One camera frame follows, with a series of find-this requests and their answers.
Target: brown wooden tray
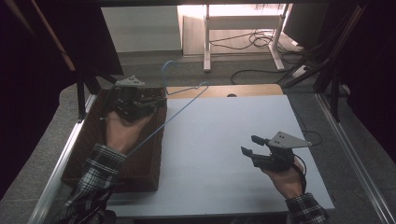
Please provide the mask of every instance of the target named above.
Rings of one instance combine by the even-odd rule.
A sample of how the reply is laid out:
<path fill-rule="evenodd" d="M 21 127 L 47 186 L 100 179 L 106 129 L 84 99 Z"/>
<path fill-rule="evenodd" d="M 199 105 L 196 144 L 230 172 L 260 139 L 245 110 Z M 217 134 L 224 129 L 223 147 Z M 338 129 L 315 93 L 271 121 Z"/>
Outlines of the brown wooden tray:
<path fill-rule="evenodd" d="M 146 96 L 165 95 L 163 88 L 141 88 L 141 90 Z M 72 188 L 75 187 L 81 179 L 82 165 L 90 156 L 93 146 L 96 143 L 104 142 L 100 113 L 105 103 L 107 93 L 108 90 L 101 90 L 92 104 L 64 169 L 62 181 Z M 116 96 L 117 93 L 115 92 L 109 100 L 114 102 Z M 151 121 L 141 131 L 136 145 L 145 140 L 150 134 L 164 124 L 166 110 L 166 104 L 159 107 L 157 112 L 154 113 Z M 162 140 L 163 128 L 125 161 L 120 170 L 119 183 L 114 189 L 115 192 L 156 191 L 158 189 Z"/>

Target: plaid shirt sleeve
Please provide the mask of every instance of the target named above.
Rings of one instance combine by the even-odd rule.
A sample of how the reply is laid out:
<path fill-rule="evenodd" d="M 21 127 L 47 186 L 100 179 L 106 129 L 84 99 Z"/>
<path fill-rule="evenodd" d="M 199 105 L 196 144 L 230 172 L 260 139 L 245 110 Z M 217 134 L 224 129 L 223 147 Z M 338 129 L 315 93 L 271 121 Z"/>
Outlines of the plaid shirt sleeve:
<path fill-rule="evenodd" d="M 106 201 L 117 183 L 119 170 L 126 156 L 106 146 L 95 145 L 85 161 L 83 176 L 54 223 L 101 223 Z"/>
<path fill-rule="evenodd" d="M 330 223 L 326 210 L 314 199 L 311 193 L 286 200 L 290 218 L 294 224 L 327 224 Z"/>

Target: handheld controller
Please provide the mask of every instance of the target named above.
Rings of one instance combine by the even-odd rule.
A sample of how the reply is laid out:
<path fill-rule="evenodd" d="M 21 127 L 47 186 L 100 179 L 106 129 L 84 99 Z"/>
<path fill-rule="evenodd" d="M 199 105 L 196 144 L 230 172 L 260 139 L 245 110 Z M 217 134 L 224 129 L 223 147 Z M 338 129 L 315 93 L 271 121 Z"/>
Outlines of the handheld controller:
<path fill-rule="evenodd" d="M 303 192 L 305 192 L 306 180 L 304 173 L 294 164 L 294 147 L 309 147 L 310 142 L 291 136 L 287 133 L 278 132 L 271 140 L 263 139 L 252 135 L 251 141 L 260 145 L 268 146 L 271 151 L 269 156 L 254 154 L 253 150 L 241 147 L 242 154 L 251 158 L 254 167 L 273 171 L 283 172 L 293 168 L 301 177 Z"/>
<path fill-rule="evenodd" d="M 163 91 L 146 91 L 145 83 L 136 77 L 129 77 L 118 81 L 119 96 L 114 105 L 114 110 L 125 120 L 132 122 L 157 111 L 159 106 L 166 102 Z"/>

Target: aluminum rail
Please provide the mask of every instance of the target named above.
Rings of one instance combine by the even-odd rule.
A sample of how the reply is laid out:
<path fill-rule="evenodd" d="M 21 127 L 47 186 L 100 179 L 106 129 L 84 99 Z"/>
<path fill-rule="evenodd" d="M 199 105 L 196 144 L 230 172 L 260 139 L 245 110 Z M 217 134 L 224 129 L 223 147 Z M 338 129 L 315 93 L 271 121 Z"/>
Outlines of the aluminum rail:
<path fill-rule="evenodd" d="M 90 95 L 86 103 L 86 111 L 91 108 L 93 101 L 96 99 L 95 95 Z M 64 150 L 62 151 L 61 156 L 59 157 L 58 162 L 55 165 L 55 168 L 52 171 L 51 176 L 49 177 L 49 181 L 47 182 L 46 187 L 44 187 L 43 193 L 41 194 L 38 202 L 35 206 L 35 210 L 33 211 L 32 215 L 29 218 L 28 223 L 38 224 L 43 223 L 47 217 L 47 213 L 50 210 L 52 205 L 53 199 L 58 192 L 59 187 L 61 186 L 61 177 L 64 172 L 64 168 L 67 164 L 69 159 L 71 149 L 76 142 L 76 139 L 81 131 L 82 125 L 84 121 L 77 122 L 73 131 L 70 133 L 70 136 L 64 146 Z"/>
<path fill-rule="evenodd" d="M 346 157 L 348 158 L 352 168 L 354 169 L 363 189 L 366 191 L 369 200 L 371 201 L 375 211 L 378 214 L 379 219 L 384 224 L 395 224 L 395 219 L 392 213 L 389 211 L 389 206 L 379 191 L 378 186 L 374 182 L 374 180 L 370 177 L 366 168 L 363 165 L 358 153 L 356 152 L 353 144 L 349 141 L 346 132 L 343 129 L 341 122 L 336 122 L 330 112 L 330 106 L 327 102 L 327 99 L 323 95 L 323 93 L 316 94 L 318 102 L 328 119 L 329 123 L 332 126 L 332 129 L 341 144 L 344 152 L 346 153 Z"/>

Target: white board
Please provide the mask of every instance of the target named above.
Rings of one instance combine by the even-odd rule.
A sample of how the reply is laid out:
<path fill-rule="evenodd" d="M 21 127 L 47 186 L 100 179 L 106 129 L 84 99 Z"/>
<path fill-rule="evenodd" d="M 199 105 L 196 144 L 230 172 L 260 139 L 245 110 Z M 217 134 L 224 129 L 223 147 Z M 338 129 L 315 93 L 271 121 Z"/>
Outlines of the white board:
<path fill-rule="evenodd" d="M 168 100 L 167 117 L 190 100 Z M 158 191 L 114 194 L 107 209 L 118 217 L 288 211 L 270 178 L 241 152 L 243 146 L 268 155 L 269 149 L 252 143 L 250 136 L 272 138 L 278 131 L 304 139 L 285 95 L 198 98 L 165 126 Z M 307 165 L 306 191 L 324 208 L 333 208 L 309 149 L 293 151 Z"/>

